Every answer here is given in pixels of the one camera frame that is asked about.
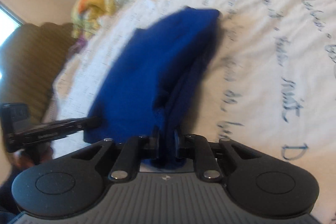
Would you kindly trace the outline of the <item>blue knit sweater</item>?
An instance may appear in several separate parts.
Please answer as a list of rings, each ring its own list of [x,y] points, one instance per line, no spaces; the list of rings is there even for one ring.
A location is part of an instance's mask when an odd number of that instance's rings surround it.
[[[84,131],[86,143],[134,136],[158,138],[153,165],[172,169],[177,129],[214,55],[220,13],[186,7],[146,29],[137,29],[98,91],[89,110],[98,128]]]

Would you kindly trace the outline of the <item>brown headboard cushion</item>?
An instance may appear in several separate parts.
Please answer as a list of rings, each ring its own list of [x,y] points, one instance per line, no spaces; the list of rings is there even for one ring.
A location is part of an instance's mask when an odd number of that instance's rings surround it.
[[[42,121],[74,44],[72,23],[17,28],[1,45],[1,102],[25,103],[33,122]]]

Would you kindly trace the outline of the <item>white script-print bedsheet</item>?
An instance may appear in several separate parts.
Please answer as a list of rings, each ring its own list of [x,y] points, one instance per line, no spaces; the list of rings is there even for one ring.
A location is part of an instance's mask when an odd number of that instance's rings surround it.
[[[54,119],[86,116],[134,30],[186,6],[219,10],[224,30],[186,127],[308,170],[313,215],[335,223],[335,0],[134,0],[56,79]]]

